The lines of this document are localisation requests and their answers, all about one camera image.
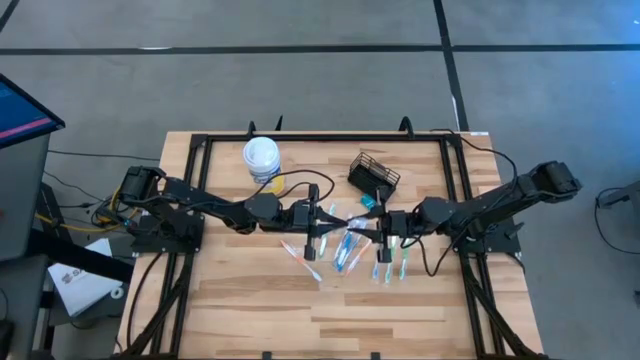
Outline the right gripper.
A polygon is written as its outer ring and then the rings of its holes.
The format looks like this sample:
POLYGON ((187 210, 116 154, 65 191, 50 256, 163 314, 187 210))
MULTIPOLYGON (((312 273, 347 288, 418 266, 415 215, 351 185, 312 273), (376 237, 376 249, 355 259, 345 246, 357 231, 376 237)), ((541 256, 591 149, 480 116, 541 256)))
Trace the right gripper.
POLYGON ((392 262, 392 246, 390 245, 391 237, 409 238, 409 220, 411 213, 403 210, 388 210, 386 208, 387 200, 391 195, 391 188, 388 186, 379 186, 377 188, 377 205, 381 209, 372 208, 365 214, 355 216, 355 219, 375 219, 378 218, 377 229, 366 228, 348 228, 348 231, 365 236, 372 242, 378 242, 377 260, 380 263, 392 262))

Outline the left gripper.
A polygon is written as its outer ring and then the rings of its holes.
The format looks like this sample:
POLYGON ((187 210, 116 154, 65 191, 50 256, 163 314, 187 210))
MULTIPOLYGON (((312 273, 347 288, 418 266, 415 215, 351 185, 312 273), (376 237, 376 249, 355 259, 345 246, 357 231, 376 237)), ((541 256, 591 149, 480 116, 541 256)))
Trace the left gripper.
MULTIPOLYGON (((306 234, 307 240, 303 250, 303 257, 307 261, 314 261, 316 259, 315 242, 318 238, 316 203, 318 199, 319 187, 316 184, 311 184, 308 189, 307 199, 298 200, 290 207, 291 218, 289 221, 289 232, 306 234)), ((322 207, 319 208, 319 220, 324 222, 319 225, 320 237, 348 226, 346 220, 326 212, 322 207)))

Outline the Lysol disinfecting wipes canister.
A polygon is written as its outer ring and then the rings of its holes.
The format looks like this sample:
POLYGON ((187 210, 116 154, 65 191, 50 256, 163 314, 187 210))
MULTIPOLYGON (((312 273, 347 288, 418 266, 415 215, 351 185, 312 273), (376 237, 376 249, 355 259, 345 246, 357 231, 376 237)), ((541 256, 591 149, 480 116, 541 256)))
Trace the Lysol disinfecting wipes canister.
POLYGON ((267 137, 251 139, 244 146, 243 159, 254 183, 264 185, 263 192, 279 194, 284 190, 280 150, 275 141, 267 137))

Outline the black desk crossbar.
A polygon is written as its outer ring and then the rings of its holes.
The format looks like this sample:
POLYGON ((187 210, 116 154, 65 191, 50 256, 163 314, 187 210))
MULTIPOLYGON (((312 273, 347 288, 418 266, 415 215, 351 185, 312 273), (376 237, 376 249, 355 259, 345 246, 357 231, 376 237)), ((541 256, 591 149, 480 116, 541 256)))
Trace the black desk crossbar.
POLYGON ((123 283, 130 282, 134 270, 131 264, 36 229, 30 232, 27 253, 46 255, 54 263, 78 268, 123 283))

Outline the white printed booklet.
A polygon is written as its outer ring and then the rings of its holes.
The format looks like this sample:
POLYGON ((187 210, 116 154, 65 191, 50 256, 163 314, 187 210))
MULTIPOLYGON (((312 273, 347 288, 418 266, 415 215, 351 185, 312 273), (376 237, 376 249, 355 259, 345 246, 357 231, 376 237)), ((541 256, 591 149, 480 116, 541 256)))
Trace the white printed booklet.
POLYGON ((121 281, 79 268, 54 264, 48 267, 48 272, 67 314, 71 317, 79 315, 105 297, 119 300, 125 294, 121 281))

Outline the black power strip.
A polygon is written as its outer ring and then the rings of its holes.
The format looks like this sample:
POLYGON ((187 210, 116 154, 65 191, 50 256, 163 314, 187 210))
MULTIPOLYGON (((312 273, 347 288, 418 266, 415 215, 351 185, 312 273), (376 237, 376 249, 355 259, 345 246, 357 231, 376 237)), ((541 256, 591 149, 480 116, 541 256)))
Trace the black power strip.
POLYGON ((55 198, 52 188, 42 182, 40 184, 38 199, 37 199, 37 213, 48 219, 48 222, 44 223, 51 229, 57 229, 62 223, 62 214, 55 198))

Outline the blue screen monitor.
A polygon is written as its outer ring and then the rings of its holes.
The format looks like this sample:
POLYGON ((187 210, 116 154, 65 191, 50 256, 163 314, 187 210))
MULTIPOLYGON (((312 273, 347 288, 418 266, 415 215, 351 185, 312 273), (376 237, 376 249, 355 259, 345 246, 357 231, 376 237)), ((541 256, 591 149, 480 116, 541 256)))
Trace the blue screen monitor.
POLYGON ((59 116, 0 73, 0 149, 65 127, 59 116))

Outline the black aluminium table frame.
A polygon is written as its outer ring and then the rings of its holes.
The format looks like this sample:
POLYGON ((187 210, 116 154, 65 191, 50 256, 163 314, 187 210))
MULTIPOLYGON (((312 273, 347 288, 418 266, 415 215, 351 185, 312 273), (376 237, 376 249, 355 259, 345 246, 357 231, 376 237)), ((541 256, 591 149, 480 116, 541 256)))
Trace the black aluminium table frame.
MULTIPOLYGON (((426 196, 463 199, 501 184, 485 134, 466 134, 455 147, 445 132, 296 132, 274 134, 292 197, 319 184, 324 205, 340 216, 359 214, 360 193, 347 181, 351 162, 367 153, 401 176, 390 205, 409 210, 426 196)), ((301 235, 240 235, 207 218, 190 271, 183 324, 170 311, 161 352, 179 359, 482 359, 500 339, 487 313, 463 283, 462 260, 449 239, 432 235, 409 250, 399 280, 402 252, 385 285, 372 280, 371 247, 349 276, 328 258, 310 264, 317 282, 282 247, 302 248, 301 235)))

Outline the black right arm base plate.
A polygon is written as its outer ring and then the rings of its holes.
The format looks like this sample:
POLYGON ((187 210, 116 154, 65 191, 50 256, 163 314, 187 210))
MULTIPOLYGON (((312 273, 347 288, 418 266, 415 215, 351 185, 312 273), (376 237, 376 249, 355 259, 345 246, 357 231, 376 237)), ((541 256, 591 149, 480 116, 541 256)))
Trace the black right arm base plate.
POLYGON ((512 217, 497 223, 483 223, 474 220, 453 249, 462 253, 509 253, 521 251, 517 233, 524 226, 515 223, 512 217))

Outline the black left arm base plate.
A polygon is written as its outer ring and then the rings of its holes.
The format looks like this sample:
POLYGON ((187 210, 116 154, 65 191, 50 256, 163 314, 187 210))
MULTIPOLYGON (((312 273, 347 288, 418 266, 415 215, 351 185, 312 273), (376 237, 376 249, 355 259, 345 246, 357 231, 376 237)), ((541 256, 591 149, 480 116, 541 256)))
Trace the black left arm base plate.
POLYGON ((192 254, 201 248, 204 225, 203 215, 180 213, 168 220, 145 215, 127 231, 134 237, 134 253, 192 254))

